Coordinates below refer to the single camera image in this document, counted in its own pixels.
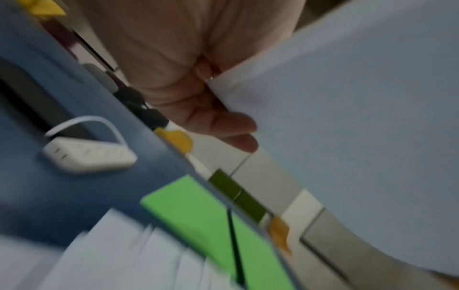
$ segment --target green paper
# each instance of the green paper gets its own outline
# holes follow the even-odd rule
[[[294,290],[272,246],[238,216],[232,219],[247,289]]]
[[[227,209],[191,176],[147,195],[140,204],[236,277]]]

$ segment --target stack of white paper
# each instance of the stack of white paper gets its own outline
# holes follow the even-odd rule
[[[63,253],[39,290],[230,290],[230,276],[161,229],[110,210]]]

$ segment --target blue table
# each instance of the blue table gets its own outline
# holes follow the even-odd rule
[[[0,106],[1,234],[66,247],[112,207],[144,225],[167,231],[164,224],[139,206],[139,201],[186,174],[262,234],[12,0],[0,0],[0,57],[25,69],[71,115],[109,119],[138,155],[135,165],[126,171],[69,175],[40,154],[47,140],[36,138]],[[99,140],[113,140],[105,127],[85,126]],[[300,289],[299,283],[293,281]]]

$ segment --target hand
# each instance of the hand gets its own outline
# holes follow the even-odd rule
[[[289,37],[305,0],[79,0],[131,86],[185,129],[258,148],[205,80]]]

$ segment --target power strip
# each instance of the power strip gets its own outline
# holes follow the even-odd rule
[[[67,137],[54,138],[43,153],[57,167],[71,173],[124,169],[137,160],[137,155],[125,145]]]

